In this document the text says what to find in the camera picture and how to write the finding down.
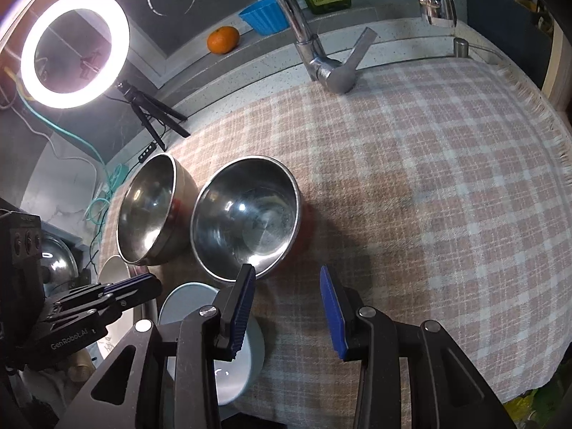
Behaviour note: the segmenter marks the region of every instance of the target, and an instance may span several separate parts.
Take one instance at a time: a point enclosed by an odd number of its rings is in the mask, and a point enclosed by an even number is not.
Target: light blue bowl
[[[260,0],[238,15],[260,35],[271,35],[288,27],[284,13],[276,0]]]

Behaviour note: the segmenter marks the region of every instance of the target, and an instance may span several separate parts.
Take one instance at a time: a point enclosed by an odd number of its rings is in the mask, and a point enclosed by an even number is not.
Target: chrome faucet
[[[357,79],[357,66],[378,34],[366,27],[348,59],[343,63],[328,58],[320,38],[308,25],[296,0],[276,0],[296,37],[295,47],[312,80],[318,80],[326,90],[345,94],[352,90]],[[454,27],[457,24],[453,0],[419,0],[422,17],[432,25]]]

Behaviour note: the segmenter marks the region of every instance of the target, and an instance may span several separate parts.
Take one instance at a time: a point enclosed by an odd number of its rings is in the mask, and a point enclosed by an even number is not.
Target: blue gripper pad
[[[242,288],[242,295],[236,307],[236,314],[231,323],[231,352],[234,355],[242,348],[244,334],[247,331],[248,317],[254,301],[255,282],[256,271],[250,266],[247,280]]]
[[[320,291],[325,317],[330,328],[332,345],[337,355],[343,360],[348,352],[348,344],[345,340],[345,323],[327,266],[322,266],[320,269]]]

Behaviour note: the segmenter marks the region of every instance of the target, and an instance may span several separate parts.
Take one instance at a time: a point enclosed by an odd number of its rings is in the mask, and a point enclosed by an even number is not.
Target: tablecloth
[[[569,144],[529,81],[444,58],[371,68],[342,96],[294,87],[174,146],[199,187],[234,158],[274,157],[312,208],[307,249],[256,284],[266,360],[238,408],[302,427],[351,426],[359,365],[331,346],[323,263],[394,320],[440,321],[501,400],[547,382],[572,339]],[[123,192],[102,261],[117,252]],[[216,285],[190,249],[155,272],[167,292]],[[402,395],[406,421],[405,380]]]

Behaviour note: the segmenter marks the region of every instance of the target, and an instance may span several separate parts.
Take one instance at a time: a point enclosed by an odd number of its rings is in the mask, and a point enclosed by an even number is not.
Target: ring light
[[[38,43],[53,21],[74,9],[90,9],[100,16],[109,27],[111,52],[105,65],[84,88],[61,94],[44,87],[35,70],[35,51]],[[73,108],[99,97],[115,82],[123,67],[129,50],[129,25],[127,17],[115,0],[58,0],[35,22],[22,49],[22,81],[31,96],[52,108]]]

